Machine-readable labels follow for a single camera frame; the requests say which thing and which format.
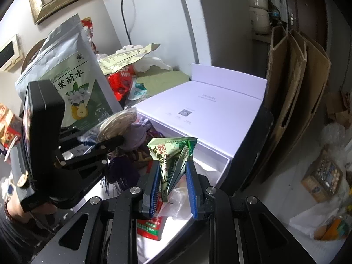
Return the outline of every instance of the white box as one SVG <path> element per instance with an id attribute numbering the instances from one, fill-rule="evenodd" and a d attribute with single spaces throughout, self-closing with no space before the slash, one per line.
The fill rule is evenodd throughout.
<path id="1" fill-rule="evenodd" d="M 159 93 L 135 107 L 140 116 L 148 118 L 166 137 L 197 137 L 194 161 L 205 170 L 210 184 L 219 187 L 258 113 L 265 87 L 263 78 L 193 64 L 192 81 Z M 151 261 L 192 221 L 191 216 L 188 220 L 168 218 L 161 241 L 140 238 L 144 248 L 143 260 L 140 259 Z"/>

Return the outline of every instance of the green leaf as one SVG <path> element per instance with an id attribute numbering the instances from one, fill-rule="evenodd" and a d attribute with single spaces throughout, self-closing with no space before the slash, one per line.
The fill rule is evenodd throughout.
<path id="1" fill-rule="evenodd" d="M 78 84 L 77 84 L 77 82 L 75 82 L 75 83 L 73 84 L 72 91 L 75 92 L 75 91 L 78 91 L 78 90 L 79 90 Z"/>
<path id="2" fill-rule="evenodd" d="M 89 87 L 89 82 L 88 83 L 85 83 L 83 85 L 80 86 L 80 89 L 83 88 L 84 90 L 87 90 Z"/>

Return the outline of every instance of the metal bolt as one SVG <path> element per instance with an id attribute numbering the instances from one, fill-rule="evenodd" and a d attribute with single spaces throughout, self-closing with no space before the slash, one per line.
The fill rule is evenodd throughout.
<path id="1" fill-rule="evenodd" d="M 214 188 L 214 187 L 207 187 L 207 193 L 208 194 L 214 194 L 214 193 L 216 193 L 216 188 Z"/>
<path id="2" fill-rule="evenodd" d="M 100 202 L 100 198 L 98 198 L 97 196 L 92 197 L 89 200 L 90 204 L 98 204 Z"/>
<path id="3" fill-rule="evenodd" d="M 249 196 L 247 197 L 247 202 L 250 203 L 250 204 L 256 204 L 258 201 L 258 199 L 254 196 Z"/>
<path id="4" fill-rule="evenodd" d="M 139 187 L 133 187 L 133 188 L 130 189 L 130 192 L 131 192 L 132 195 L 135 195 L 135 194 L 140 192 L 140 188 Z"/>

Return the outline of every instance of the brown door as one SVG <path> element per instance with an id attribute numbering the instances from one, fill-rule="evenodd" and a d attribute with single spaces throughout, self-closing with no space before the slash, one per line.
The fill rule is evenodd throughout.
<path id="1" fill-rule="evenodd" d="M 327 16 L 325 0 L 287 0 L 289 30 L 302 31 L 325 50 Z"/>

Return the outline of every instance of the wrist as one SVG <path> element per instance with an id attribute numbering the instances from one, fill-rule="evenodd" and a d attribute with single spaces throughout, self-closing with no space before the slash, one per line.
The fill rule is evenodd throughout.
<path id="1" fill-rule="evenodd" d="M 7 203 L 7 211 L 13 219 L 21 223 L 28 223 L 31 219 L 29 213 L 25 213 L 21 207 L 21 204 L 19 202 L 15 202 L 13 198 L 11 198 Z"/>

